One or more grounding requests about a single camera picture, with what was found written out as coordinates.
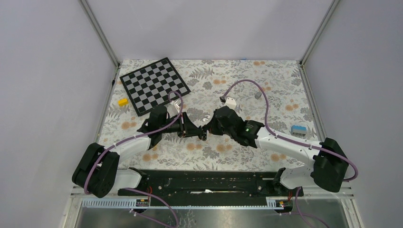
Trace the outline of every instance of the table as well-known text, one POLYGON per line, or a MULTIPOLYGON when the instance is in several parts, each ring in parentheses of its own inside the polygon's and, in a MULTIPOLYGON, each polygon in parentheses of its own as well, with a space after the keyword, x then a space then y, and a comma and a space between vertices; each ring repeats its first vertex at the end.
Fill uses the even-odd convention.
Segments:
MULTIPOLYGON (((119 76, 123 76, 155 60, 125 60, 119 76)), ((191 89, 183 97, 184 109, 196 126, 204 125, 203 118, 212 116, 222 106, 219 97, 240 79, 252 79, 265 90, 270 102, 268 123, 275 130, 290 134, 292 125, 307 128, 306 139, 317 139, 313 115, 308 105, 297 61, 267 60, 172 60, 179 74, 191 89)), ((243 119, 264 123, 264 98, 255 98, 258 89, 252 83, 236 85, 228 96, 233 97, 235 111, 243 119)), ((132 104, 120 107, 117 101, 128 98, 119 78, 100 132, 98 143, 105 146, 132 136, 149 114, 137 116, 132 104)), ((228 136, 208 135, 207 141, 197 137, 179 138, 165 134, 151 150, 127 159, 119 168, 161 170, 223 170, 278 171, 303 165, 296 159, 270 150, 238 145, 228 136)))

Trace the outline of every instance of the small gray object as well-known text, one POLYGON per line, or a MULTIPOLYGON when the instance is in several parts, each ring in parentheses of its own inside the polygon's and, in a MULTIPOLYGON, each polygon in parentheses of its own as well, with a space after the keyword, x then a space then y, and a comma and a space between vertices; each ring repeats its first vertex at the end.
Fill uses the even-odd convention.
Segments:
POLYGON ((256 99, 259 99, 261 96, 262 96, 262 92, 261 92, 261 91, 259 91, 259 92, 257 92, 257 93, 255 94, 255 98, 256 98, 256 99))

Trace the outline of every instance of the black square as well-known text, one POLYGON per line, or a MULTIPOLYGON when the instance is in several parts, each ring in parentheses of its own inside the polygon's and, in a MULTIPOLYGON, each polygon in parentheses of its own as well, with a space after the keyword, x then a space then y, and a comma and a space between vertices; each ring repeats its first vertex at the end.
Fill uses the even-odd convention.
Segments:
POLYGON ((137 69, 136 71, 123 75, 120 77, 120 80, 122 81, 123 87, 125 88, 125 91, 127 92, 128 97, 130 98, 130 101, 132 102, 132 104, 134 106, 134 110, 136 111, 138 116, 142 116, 142 115, 150 112, 151 109, 153 107, 155 107, 156 105, 167 104, 169 102, 167 94, 170 91, 172 91, 171 86, 177 86, 178 88, 182 88, 182 91, 183 91, 183 87, 185 87, 186 90, 183 93, 181 93, 181 95, 186 95, 190 92, 190 89, 184 83, 181 76, 178 74, 175 67, 172 65, 172 63, 169 61, 168 58, 161 59, 152 64, 149 64, 140 69, 137 69), (167 70, 167 72, 171 72, 171 75, 173 75, 173 76, 170 76, 168 73, 163 75, 160 71, 165 70, 165 69, 167 70), (155 84, 157 84, 157 83, 161 83, 162 86, 156 88, 157 86, 155 84), (144 91, 144 89, 146 89, 146 88, 148 88, 150 90, 147 93, 144 91), (139 96, 144 96, 144 95, 147 98, 152 97, 153 101, 150 102, 148 99, 145 99, 142 101, 139 96))

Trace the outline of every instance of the floral pattern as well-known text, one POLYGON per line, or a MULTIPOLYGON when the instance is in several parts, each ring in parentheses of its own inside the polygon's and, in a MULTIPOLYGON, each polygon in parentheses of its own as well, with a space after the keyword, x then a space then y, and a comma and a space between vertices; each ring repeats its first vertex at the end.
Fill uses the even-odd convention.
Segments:
MULTIPOLYGON (((146 66, 155 60, 125 60, 119 76, 146 66)), ((222 106, 219 97, 234 82, 252 79, 259 83, 269 99, 269 126, 288 133, 292 125, 307 128, 306 139, 317 138, 313 115, 307 103, 296 61, 250 61, 250 60, 172 60, 183 80, 191 89, 183 97, 183 110, 197 125, 212 116, 222 106)), ((119 79, 116 80, 112 99, 99 137, 102 145, 109 146, 133 135, 148 118, 138 117, 132 104, 123 107, 117 101, 127 98, 119 79)), ((243 119, 264 122, 266 104, 263 96, 255 98, 258 89, 252 83, 236 85, 229 96, 237 106, 235 111, 243 119)), ((122 162, 119 168, 169 170, 234 170, 277 171, 303 165, 296 159, 270 150, 240 146, 228 136, 208 135, 207 141, 196 138, 179 138, 176 134, 164 134, 154 148, 136 154, 122 162)))

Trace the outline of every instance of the patterned tabletop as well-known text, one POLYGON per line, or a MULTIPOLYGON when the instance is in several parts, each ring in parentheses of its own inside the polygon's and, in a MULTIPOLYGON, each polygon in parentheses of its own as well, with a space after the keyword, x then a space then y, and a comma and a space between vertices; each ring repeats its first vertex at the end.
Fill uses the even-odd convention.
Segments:
MULTIPOLYGON (((154 61, 125 60, 119 76, 154 61)), ((268 123, 271 128, 290 134, 292 125, 301 125, 307 128, 306 139, 317 139, 296 61, 172 60, 172 64, 191 89, 191 93, 183 97, 183 111, 196 126, 205 125, 207 122, 203 122, 203 118, 211 116, 216 108, 222 106, 219 97, 230 85, 248 78, 265 90, 270 102, 268 123)), ((228 96, 236 100, 235 111, 239 116, 264 123, 266 104, 263 96, 255 98, 257 92, 255 85, 245 82, 236 85, 228 96)), ((128 98, 128 95, 121 81, 116 80, 98 140, 101 145, 110 146, 132 136, 149 116, 138 117, 131 103, 120 107, 117 101, 123 98, 128 98)), ((165 134, 156 147, 127 159, 119 168, 277 171, 282 167, 301 165, 296 159, 274 151, 240 146, 226 135, 209 134, 204 142, 197 137, 182 139, 176 134, 165 134)))

